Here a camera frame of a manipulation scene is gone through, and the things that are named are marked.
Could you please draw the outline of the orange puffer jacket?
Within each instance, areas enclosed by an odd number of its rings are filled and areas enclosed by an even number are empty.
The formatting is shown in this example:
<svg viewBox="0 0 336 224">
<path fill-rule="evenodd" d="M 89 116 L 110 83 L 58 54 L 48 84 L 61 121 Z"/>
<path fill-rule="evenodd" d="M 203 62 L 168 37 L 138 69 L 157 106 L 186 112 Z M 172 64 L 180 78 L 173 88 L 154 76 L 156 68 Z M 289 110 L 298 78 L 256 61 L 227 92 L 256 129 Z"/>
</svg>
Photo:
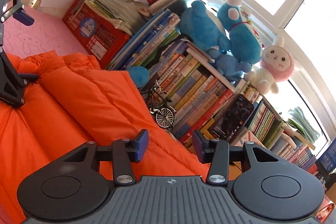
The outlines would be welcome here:
<svg viewBox="0 0 336 224">
<path fill-rule="evenodd" d="M 207 174 L 207 165 L 153 121 L 128 73 L 104 71 L 81 53 L 9 60 L 39 78 L 26 87 L 22 107 L 1 104 L 1 223 L 25 219 L 17 188 L 26 176 L 90 140 L 110 145 L 146 129 L 149 146 L 133 166 L 137 177 Z"/>
</svg>

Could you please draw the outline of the pink bunny print mat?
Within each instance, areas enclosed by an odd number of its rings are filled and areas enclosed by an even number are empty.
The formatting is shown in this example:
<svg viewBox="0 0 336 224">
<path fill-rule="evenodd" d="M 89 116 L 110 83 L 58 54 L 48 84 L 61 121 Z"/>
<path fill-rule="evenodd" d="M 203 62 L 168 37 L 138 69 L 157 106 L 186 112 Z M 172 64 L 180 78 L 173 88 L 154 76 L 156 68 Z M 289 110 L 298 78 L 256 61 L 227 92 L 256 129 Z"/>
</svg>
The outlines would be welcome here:
<svg viewBox="0 0 336 224">
<path fill-rule="evenodd" d="M 87 54 L 60 18 L 30 7 L 25 8 L 25 12 L 34 18 L 33 25 L 25 26 L 14 18 L 4 23 L 3 49 L 6 53 L 20 58 L 49 51 L 59 56 Z"/>
</svg>

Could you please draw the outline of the pink toy house bag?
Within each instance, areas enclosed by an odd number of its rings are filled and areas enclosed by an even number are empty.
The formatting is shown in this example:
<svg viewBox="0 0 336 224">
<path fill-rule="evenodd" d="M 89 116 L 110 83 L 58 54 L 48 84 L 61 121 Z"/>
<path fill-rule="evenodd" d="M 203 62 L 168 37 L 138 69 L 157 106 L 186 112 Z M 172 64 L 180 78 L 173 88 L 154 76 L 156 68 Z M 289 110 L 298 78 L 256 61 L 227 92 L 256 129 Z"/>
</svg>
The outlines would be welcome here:
<svg viewBox="0 0 336 224">
<path fill-rule="evenodd" d="M 316 218 L 320 221 L 320 223 L 325 223 L 325 221 L 331 215 L 334 208 L 335 208 L 335 204 L 329 203 L 327 206 L 325 206 L 324 208 L 318 211 Z"/>
</svg>

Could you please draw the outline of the right row of books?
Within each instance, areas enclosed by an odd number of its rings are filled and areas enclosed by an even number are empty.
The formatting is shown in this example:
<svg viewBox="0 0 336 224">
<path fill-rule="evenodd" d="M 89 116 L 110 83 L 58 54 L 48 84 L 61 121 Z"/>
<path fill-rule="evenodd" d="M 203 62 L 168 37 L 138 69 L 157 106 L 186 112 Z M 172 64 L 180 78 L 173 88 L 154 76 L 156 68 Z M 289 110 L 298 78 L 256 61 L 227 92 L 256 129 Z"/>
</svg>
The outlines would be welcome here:
<svg viewBox="0 0 336 224">
<path fill-rule="evenodd" d="M 254 106 L 243 127 L 265 148 L 306 170 L 326 186 L 316 161 L 328 138 L 291 81 L 280 83 L 277 94 L 262 95 L 249 82 L 238 90 Z"/>
</svg>

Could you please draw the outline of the row of books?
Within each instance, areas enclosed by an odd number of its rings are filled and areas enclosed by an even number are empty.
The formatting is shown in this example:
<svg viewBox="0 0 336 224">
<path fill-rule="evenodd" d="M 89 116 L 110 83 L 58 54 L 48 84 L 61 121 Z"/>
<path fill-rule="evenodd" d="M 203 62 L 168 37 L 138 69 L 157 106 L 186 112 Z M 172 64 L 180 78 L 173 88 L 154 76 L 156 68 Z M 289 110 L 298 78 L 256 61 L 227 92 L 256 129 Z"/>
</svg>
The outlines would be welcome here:
<svg viewBox="0 0 336 224">
<path fill-rule="evenodd" d="M 291 81 L 280 83 L 277 94 L 262 95 L 249 82 L 238 90 L 254 106 L 243 127 L 265 148 L 306 170 L 326 186 L 316 161 L 328 138 Z"/>
<path fill-rule="evenodd" d="M 182 143 L 191 131 L 202 128 L 236 94 L 236 88 L 214 67 L 214 60 L 177 32 L 179 16 L 161 10 L 139 30 L 106 67 L 127 70 L 142 66 L 149 71 L 145 91 L 155 80 L 162 95 L 177 112 L 172 128 L 166 129 Z"/>
</svg>

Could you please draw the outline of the blue cardboard box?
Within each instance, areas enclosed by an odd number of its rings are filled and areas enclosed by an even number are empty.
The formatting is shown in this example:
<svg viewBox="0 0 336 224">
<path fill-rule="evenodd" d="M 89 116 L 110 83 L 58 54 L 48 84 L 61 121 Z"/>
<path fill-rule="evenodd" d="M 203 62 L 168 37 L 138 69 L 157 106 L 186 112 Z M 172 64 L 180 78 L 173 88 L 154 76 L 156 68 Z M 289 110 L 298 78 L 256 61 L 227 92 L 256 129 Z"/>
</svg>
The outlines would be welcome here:
<svg viewBox="0 0 336 224">
<path fill-rule="evenodd" d="M 331 173 L 335 170 L 336 158 L 334 145 L 329 146 L 329 148 L 319 158 L 319 162 L 322 164 L 327 173 Z"/>
</svg>

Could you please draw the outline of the black smartphone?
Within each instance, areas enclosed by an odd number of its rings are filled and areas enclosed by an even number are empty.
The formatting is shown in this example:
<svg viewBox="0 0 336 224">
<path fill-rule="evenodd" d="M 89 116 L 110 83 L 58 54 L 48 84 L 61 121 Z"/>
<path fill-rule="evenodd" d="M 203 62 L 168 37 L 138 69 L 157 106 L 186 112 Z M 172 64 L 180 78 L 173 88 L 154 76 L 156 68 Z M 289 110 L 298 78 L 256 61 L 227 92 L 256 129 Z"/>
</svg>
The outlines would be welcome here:
<svg viewBox="0 0 336 224">
<path fill-rule="evenodd" d="M 254 111 L 254 106 L 242 94 L 230 104 L 228 109 L 214 124 L 211 133 L 214 137 L 232 142 Z"/>
</svg>

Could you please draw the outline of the red plastic crate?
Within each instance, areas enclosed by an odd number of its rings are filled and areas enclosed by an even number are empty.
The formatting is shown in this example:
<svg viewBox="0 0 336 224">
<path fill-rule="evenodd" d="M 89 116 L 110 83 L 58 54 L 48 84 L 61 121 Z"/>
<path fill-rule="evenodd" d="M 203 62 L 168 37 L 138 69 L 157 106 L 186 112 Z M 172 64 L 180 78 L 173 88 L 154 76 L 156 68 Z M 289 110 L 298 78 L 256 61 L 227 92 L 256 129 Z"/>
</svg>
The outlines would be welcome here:
<svg viewBox="0 0 336 224">
<path fill-rule="evenodd" d="M 62 18 L 81 46 L 105 69 L 130 36 L 92 10 L 84 0 L 74 0 Z"/>
</svg>

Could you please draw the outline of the stack of paper workbooks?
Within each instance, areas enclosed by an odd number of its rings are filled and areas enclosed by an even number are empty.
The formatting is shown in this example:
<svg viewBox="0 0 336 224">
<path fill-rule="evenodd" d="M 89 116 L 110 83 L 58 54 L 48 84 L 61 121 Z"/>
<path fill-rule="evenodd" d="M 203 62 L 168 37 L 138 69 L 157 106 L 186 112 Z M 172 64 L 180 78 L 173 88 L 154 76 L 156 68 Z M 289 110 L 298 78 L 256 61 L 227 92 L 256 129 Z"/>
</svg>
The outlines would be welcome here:
<svg viewBox="0 0 336 224">
<path fill-rule="evenodd" d="M 85 4 L 130 36 L 151 17 L 147 0 L 85 0 Z"/>
</svg>

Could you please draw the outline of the miniature bicycle model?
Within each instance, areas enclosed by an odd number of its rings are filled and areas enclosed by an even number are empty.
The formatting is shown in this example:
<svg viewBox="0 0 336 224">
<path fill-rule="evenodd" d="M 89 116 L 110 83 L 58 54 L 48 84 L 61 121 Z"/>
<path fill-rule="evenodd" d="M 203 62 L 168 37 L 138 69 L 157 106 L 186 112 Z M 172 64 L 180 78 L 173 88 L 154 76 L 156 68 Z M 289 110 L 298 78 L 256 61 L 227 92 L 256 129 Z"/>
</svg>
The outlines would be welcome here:
<svg viewBox="0 0 336 224">
<path fill-rule="evenodd" d="M 170 98 L 164 98 L 162 95 L 166 95 L 167 92 L 161 89 L 161 86 L 158 84 L 158 81 L 155 80 L 154 85 L 140 92 L 142 98 L 147 104 L 147 108 L 149 109 L 150 114 L 153 116 L 157 125 L 160 128 L 168 129 L 172 128 L 175 122 L 175 113 L 177 112 L 169 103 L 172 102 Z M 162 102 L 160 104 L 156 104 L 154 100 L 154 96 L 157 95 L 161 98 Z"/>
</svg>

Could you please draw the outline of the pink white plush lamb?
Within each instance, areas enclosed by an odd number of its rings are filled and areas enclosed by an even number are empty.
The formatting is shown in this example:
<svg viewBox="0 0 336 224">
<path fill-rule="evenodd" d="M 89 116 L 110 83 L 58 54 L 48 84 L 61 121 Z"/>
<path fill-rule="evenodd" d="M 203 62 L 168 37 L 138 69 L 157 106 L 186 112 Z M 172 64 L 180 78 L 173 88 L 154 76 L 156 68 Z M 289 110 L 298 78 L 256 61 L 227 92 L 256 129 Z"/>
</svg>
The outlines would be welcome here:
<svg viewBox="0 0 336 224">
<path fill-rule="evenodd" d="M 244 79 L 249 81 L 258 92 L 266 95 L 278 93 L 278 82 L 288 80 L 295 68 L 293 56 L 284 48 L 284 37 L 276 36 L 272 45 L 262 51 L 260 67 L 246 73 Z"/>
</svg>

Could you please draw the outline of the blue plush ball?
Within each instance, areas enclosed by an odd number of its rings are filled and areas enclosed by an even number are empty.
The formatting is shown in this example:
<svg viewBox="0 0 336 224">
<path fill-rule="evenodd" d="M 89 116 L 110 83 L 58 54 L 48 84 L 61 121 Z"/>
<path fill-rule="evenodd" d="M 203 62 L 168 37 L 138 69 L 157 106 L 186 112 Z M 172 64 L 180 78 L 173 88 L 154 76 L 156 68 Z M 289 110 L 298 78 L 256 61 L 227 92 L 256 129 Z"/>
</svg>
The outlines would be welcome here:
<svg viewBox="0 0 336 224">
<path fill-rule="evenodd" d="M 138 89 L 143 88 L 149 81 L 149 71 L 142 66 L 129 67 L 127 71 Z"/>
</svg>

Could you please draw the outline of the left row of books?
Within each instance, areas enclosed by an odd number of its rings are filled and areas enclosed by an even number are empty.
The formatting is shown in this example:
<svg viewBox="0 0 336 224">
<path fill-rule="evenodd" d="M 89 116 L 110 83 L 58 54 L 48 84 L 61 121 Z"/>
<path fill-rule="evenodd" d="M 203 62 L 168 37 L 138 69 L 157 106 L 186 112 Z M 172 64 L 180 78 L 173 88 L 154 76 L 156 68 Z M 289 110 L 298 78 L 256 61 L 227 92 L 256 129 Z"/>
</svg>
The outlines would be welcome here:
<svg viewBox="0 0 336 224">
<path fill-rule="evenodd" d="M 149 71 L 145 91 L 155 80 L 162 95 L 177 112 L 172 128 L 166 129 L 182 143 L 191 131 L 202 128 L 236 94 L 236 88 L 214 67 L 214 60 L 177 32 L 179 16 L 161 10 L 139 30 L 106 67 L 127 70 L 142 66 Z"/>
</svg>

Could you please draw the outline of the blue plush toy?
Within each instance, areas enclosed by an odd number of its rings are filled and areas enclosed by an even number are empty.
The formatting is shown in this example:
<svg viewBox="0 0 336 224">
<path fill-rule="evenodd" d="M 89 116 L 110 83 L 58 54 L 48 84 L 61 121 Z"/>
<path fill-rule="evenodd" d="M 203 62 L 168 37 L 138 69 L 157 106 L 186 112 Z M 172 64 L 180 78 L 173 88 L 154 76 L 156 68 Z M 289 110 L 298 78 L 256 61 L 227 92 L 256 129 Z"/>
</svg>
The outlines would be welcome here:
<svg viewBox="0 0 336 224">
<path fill-rule="evenodd" d="M 249 73 L 263 51 L 251 13 L 242 4 L 242 0 L 226 0 L 214 16 L 202 1 L 194 1 L 183 12 L 179 25 L 181 34 L 208 54 L 214 60 L 213 67 L 231 81 Z"/>
</svg>

